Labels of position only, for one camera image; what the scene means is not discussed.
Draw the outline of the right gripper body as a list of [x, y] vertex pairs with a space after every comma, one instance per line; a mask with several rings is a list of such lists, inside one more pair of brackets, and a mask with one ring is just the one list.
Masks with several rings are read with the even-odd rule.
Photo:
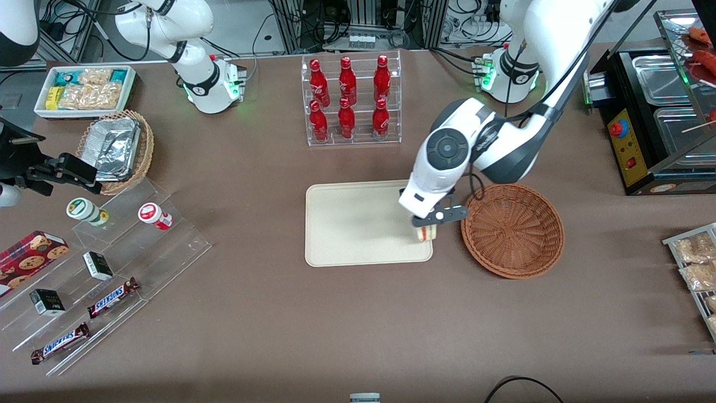
[[21, 199], [16, 176], [25, 173], [32, 163], [30, 145], [3, 144], [1, 153], [1, 207], [14, 207]]

